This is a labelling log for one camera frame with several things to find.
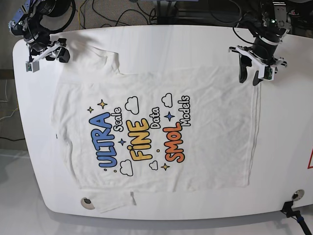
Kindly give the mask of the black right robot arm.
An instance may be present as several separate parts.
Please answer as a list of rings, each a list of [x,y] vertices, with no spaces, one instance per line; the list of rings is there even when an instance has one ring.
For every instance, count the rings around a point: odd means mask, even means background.
[[[72,9],[67,23],[50,30],[40,24],[43,16],[59,17]],[[29,51],[26,72],[16,69],[17,78],[66,80],[67,82],[103,82],[120,71],[120,53],[104,43],[127,39],[125,32],[136,33],[139,26],[109,27],[84,31],[63,32],[76,11],[73,0],[28,0],[9,22],[10,32],[22,36]]]

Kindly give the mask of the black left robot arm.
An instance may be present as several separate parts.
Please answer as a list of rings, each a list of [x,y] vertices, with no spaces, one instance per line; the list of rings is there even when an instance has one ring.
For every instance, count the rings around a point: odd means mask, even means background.
[[[286,4],[275,0],[261,0],[258,13],[244,13],[236,24],[245,26],[254,38],[254,42],[244,40],[237,34],[235,28],[232,28],[240,40],[250,45],[228,49],[229,52],[239,55],[239,82],[246,81],[247,68],[253,64],[257,66],[253,86],[264,80],[272,81],[278,67],[288,65],[283,57],[274,56],[278,45],[291,29]]]

